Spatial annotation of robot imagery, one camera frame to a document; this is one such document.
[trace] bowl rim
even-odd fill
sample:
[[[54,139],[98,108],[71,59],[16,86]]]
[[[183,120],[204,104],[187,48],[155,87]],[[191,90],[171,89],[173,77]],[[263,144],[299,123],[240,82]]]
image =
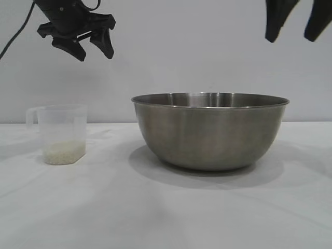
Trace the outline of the bowl rim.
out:
[[[182,106],[182,105],[164,105],[164,104],[154,104],[154,103],[146,103],[143,101],[137,100],[138,98],[145,96],[156,96],[156,95],[172,95],[172,94],[236,94],[236,95],[251,95],[251,96],[264,96],[280,99],[283,103],[273,104],[273,105],[257,105],[257,106]],[[265,95],[265,94],[254,94],[254,93],[237,93],[237,92],[170,92],[170,93],[153,93],[153,94],[144,94],[138,95],[131,98],[131,101],[134,104],[140,105],[148,105],[148,106],[159,106],[159,107],[167,107],[167,108],[185,108],[185,109],[258,109],[258,108],[270,108],[270,107],[278,107],[285,106],[289,104],[289,100],[283,97],[273,96],[273,95]]]

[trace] measuring cup handle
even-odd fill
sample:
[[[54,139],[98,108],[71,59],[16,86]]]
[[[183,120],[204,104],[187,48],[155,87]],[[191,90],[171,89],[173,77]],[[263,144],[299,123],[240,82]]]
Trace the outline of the measuring cup handle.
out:
[[[31,128],[32,127],[35,114],[40,109],[43,109],[43,107],[33,107],[33,108],[29,108],[26,111],[25,123],[26,123],[26,127],[27,128]]]

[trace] white tablecloth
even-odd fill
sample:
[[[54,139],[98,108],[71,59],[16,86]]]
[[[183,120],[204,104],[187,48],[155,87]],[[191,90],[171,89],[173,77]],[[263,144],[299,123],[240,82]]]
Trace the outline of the white tablecloth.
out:
[[[331,249],[332,123],[283,123],[255,166],[163,165],[137,124],[88,125],[76,164],[42,162],[37,127],[0,125],[1,249]]]

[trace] metal bowl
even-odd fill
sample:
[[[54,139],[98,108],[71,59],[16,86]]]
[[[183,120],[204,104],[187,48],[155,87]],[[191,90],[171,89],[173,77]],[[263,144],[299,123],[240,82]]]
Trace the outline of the metal bowl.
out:
[[[262,157],[289,100],[243,93],[165,93],[132,98],[147,146],[195,170],[232,170]]]

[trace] white wall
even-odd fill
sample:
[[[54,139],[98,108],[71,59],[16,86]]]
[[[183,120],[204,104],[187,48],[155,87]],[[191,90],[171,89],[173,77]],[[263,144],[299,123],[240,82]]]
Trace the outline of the white wall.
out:
[[[90,6],[96,0],[85,0]],[[31,1],[1,0],[0,48]],[[36,33],[36,8],[0,61],[0,122],[22,122],[28,107],[86,103],[89,121],[134,121],[130,97],[163,92],[249,92],[289,98],[285,120],[332,120],[332,25],[315,43],[303,32],[302,0],[276,43],[264,39],[263,0],[103,0],[117,20],[107,60],[88,41],[84,63]]]

